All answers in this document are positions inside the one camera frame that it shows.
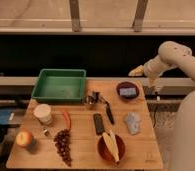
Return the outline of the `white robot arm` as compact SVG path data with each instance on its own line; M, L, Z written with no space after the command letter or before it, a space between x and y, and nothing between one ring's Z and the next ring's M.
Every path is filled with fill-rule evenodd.
M195 57L192 50L174 41L158 48L158 55L129 72L129 76L144 74L151 80L165 71L182 70L195 82ZM189 93L178 109L168 171L195 171L195 90Z

